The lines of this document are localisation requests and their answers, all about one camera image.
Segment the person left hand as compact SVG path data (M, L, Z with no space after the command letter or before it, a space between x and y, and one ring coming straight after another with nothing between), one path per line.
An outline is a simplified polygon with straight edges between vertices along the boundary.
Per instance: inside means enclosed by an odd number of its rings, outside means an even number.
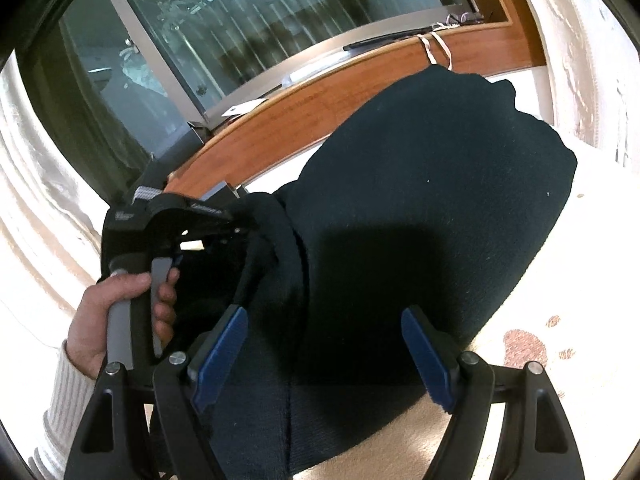
M158 299L153 307L153 330L163 348L174 336L175 284L179 278L179 270L171 268L167 281L158 288ZM151 287L151 282L149 273L125 273L110 276L86 289L66 338L68 359L82 374L90 379L98 378L106 355L108 310L116 302L139 297Z

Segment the white sleeve left forearm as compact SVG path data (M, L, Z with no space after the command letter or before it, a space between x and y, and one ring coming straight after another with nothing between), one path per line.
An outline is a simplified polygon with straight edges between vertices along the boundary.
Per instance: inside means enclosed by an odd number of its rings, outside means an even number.
M42 433L27 465L37 479L63 479L70 450L96 380L70 360L64 340L58 356L52 398L42 415Z

